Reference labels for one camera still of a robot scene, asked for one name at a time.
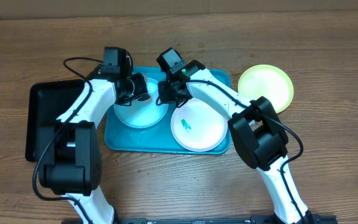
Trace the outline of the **light blue plate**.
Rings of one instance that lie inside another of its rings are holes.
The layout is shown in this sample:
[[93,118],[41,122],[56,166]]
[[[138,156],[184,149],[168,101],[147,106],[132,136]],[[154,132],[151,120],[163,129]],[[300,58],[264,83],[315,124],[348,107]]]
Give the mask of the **light blue plate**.
[[147,79],[147,90],[151,95],[150,100],[134,100],[131,106],[114,105],[114,112],[118,119],[132,128],[148,128],[157,124],[168,111],[168,105],[157,106],[155,100],[158,97],[158,81]]

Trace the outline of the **white plate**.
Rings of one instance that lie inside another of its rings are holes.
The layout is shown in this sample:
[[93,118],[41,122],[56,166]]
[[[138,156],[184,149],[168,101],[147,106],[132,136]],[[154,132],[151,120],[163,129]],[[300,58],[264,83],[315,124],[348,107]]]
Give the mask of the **white plate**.
[[170,127],[177,143],[192,152],[214,149],[227,134],[227,121],[212,107],[196,98],[173,111]]

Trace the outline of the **yellow-green plate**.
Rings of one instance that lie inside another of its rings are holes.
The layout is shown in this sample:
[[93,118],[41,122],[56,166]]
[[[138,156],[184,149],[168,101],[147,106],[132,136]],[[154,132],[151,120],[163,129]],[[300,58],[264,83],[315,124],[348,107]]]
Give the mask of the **yellow-green plate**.
[[294,96],[294,87],[290,77],[273,65],[254,65],[248,68],[237,84],[238,92],[256,100],[267,98],[276,113],[281,113],[290,105]]

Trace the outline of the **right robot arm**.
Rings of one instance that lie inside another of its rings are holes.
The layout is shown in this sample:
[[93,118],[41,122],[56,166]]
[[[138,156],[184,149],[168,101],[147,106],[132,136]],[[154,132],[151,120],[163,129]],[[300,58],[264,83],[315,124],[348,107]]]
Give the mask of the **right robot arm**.
[[206,103],[227,124],[235,150],[251,169],[261,175],[272,198],[278,223],[313,223],[289,170],[288,137],[300,138],[282,124],[271,104],[261,96],[250,100],[221,83],[201,62],[186,62],[173,48],[157,57],[166,79],[159,84],[158,102],[183,106],[196,98]]

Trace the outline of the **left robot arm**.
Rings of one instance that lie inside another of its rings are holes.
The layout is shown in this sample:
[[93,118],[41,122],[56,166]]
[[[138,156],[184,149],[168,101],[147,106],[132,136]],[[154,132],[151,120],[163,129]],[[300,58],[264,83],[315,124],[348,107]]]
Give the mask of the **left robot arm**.
[[100,187],[102,161],[96,129],[112,105],[149,100],[146,78],[134,73],[131,54],[105,47],[73,104],[55,121],[40,125],[35,139],[34,194],[44,201],[67,200],[82,223],[114,223],[115,211]]

